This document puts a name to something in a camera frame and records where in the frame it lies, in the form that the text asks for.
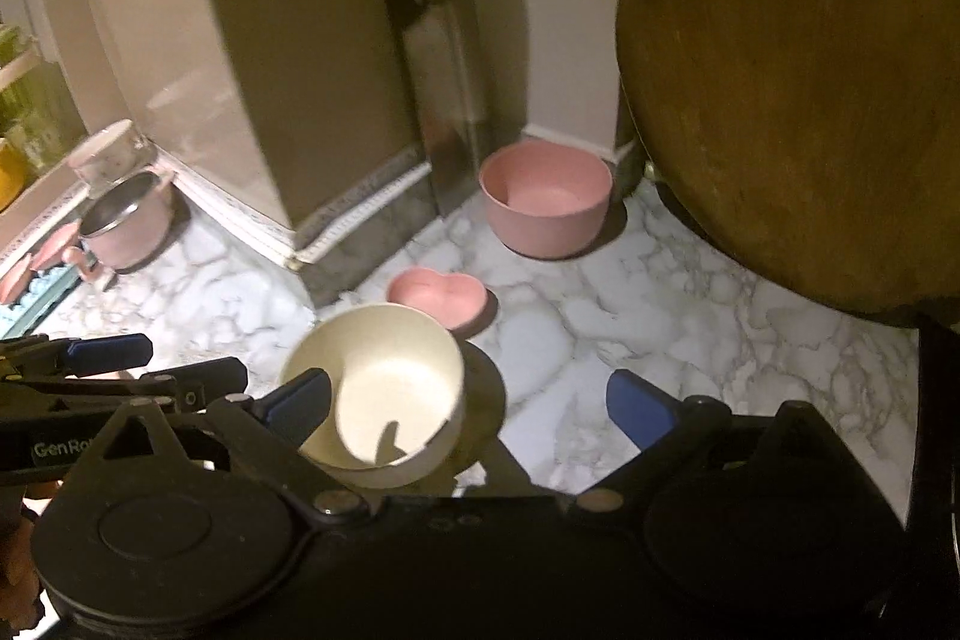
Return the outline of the person's left hand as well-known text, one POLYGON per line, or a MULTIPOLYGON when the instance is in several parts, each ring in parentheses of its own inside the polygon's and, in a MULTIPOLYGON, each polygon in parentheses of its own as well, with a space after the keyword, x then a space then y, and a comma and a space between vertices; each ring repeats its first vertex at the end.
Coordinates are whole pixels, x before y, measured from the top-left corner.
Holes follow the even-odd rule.
POLYGON ((31 536, 37 513, 28 500, 50 500, 60 481, 2 489, 2 637, 14 638, 32 630, 44 617, 41 583, 31 555, 31 536))

